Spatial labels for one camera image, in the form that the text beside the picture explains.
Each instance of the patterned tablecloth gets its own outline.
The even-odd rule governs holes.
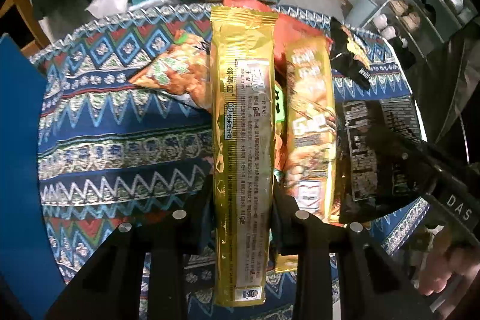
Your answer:
[[[66,283],[123,221],[158,221],[202,187],[212,167],[211,117],[127,82],[166,50],[177,29],[210,40],[210,4],[137,10],[82,26],[30,58],[46,70],[38,129],[39,191],[53,255]],[[329,34],[330,18],[297,7],[276,10]],[[379,36],[353,29],[371,63],[371,89],[333,74],[336,100],[409,95],[394,54]],[[392,254],[428,210],[419,199],[372,222],[370,233]],[[291,317],[296,274],[270,272],[266,303],[227,309],[212,304],[212,248],[185,259],[191,319]],[[335,259],[333,295],[339,297]],[[141,314],[147,304],[145,260]]]

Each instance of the metal screw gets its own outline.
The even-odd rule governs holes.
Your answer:
[[[118,230],[120,232],[125,233],[125,232],[130,231],[131,224],[130,223],[121,223],[118,227],[119,227]]]
[[[173,218],[176,219],[176,220],[181,220],[181,219],[185,218],[186,215],[187,215],[187,212],[184,211],[183,209],[178,209],[177,211],[174,211],[172,213]]]
[[[307,211],[296,211],[295,212],[295,217],[297,217],[300,220],[306,220],[310,216],[310,213]]]
[[[351,223],[349,227],[353,232],[356,233],[360,233],[361,231],[363,231],[363,225],[360,223]]]

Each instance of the black package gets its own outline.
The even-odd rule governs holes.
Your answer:
[[[365,52],[355,43],[350,30],[334,17],[330,18],[330,37],[334,41],[330,50],[331,67],[352,79],[364,91],[368,91],[370,72],[367,67],[370,66]]]
[[[387,126],[413,143],[421,133],[415,105],[408,96],[337,103],[335,200],[339,222],[366,222],[416,199],[398,167],[366,144],[370,125]]]

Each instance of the orange snack bag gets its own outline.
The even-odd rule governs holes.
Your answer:
[[[258,0],[223,0],[224,6],[245,7],[252,10],[272,11],[270,7]],[[275,68],[283,75],[287,72],[285,60],[285,48],[288,44],[311,36],[325,36],[322,31],[304,24],[286,14],[280,14],[273,32],[274,48],[273,56]],[[326,50],[330,53],[332,40],[326,37]]]

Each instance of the gold foil wrapper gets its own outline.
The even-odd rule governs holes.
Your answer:
[[[335,189],[337,131],[332,71],[324,37],[288,46],[286,192],[324,222]]]
[[[278,17],[212,7],[215,302],[262,304],[273,191],[273,30]]]

